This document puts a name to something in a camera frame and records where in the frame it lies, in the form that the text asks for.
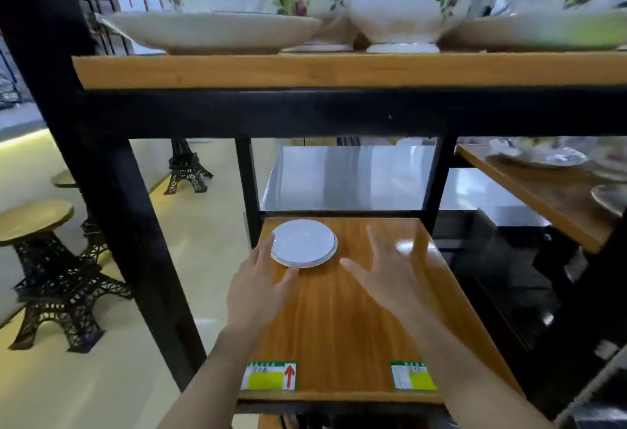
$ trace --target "wooden shelf board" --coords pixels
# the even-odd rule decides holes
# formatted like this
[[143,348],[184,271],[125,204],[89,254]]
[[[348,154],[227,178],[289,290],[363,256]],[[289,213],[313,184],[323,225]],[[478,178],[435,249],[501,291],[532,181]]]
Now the wooden shelf board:
[[86,89],[627,85],[627,54],[83,56]]

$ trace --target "wooden table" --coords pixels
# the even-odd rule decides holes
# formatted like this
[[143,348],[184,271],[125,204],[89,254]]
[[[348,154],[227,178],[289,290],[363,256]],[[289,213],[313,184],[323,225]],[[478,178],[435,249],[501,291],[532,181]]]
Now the wooden table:
[[[286,218],[265,220],[262,239]],[[337,253],[320,267],[300,272],[297,288],[277,320],[265,330],[252,361],[295,361],[295,391],[242,391],[240,403],[274,402],[272,412],[290,413],[290,402],[443,403],[437,393],[397,391],[391,361],[421,361],[412,339],[340,265],[350,257],[369,268],[366,226],[372,224],[397,248],[411,252],[416,276],[434,313],[486,365],[521,392],[455,277],[418,219],[321,218],[338,238]],[[273,262],[273,278],[285,267]]]
[[457,150],[467,162],[590,252],[599,252],[616,225],[617,219],[590,196],[593,186],[607,181],[583,167],[525,167],[497,156],[489,145],[460,145]]

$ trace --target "hand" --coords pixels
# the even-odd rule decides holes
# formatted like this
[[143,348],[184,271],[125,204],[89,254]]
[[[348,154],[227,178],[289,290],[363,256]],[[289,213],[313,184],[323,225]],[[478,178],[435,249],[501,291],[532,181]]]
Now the hand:
[[261,332],[283,307],[290,287],[298,275],[297,267],[285,271],[283,280],[272,283],[270,252],[274,235],[250,251],[233,276],[226,296],[226,327],[231,330]]
[[373,253],[372,270],[368,272],[350,259],[340,259],[340,264],[381,307],[403,323],[421,303],[416,274],[409,259],[386,243],[372,227],[368,226],[367,231]]

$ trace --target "sticker label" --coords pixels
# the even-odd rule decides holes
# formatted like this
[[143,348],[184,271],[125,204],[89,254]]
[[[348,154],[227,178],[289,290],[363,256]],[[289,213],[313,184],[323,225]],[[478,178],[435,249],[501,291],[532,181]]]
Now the sticker label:
[[241,389],[296,389],[293,361],[249,361]]
[[437,391],[425,363],[411,361],[393,361],[390,363],[392,379],[396,389],[414,391]]

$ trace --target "eiffel tower figurine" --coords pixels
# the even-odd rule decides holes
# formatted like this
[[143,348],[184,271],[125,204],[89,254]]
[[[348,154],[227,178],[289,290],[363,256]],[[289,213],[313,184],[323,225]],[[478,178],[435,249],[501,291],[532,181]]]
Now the eiffel tower figurine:
[[170,184],[164,195],[173,195],[181,180],[188,180],[197,193],[207,191],[207,185],[202,181],[202,177],[213,178],[198,159],[198,154],[192,152],[186,139],[172,139],[172,158],[170,158]]

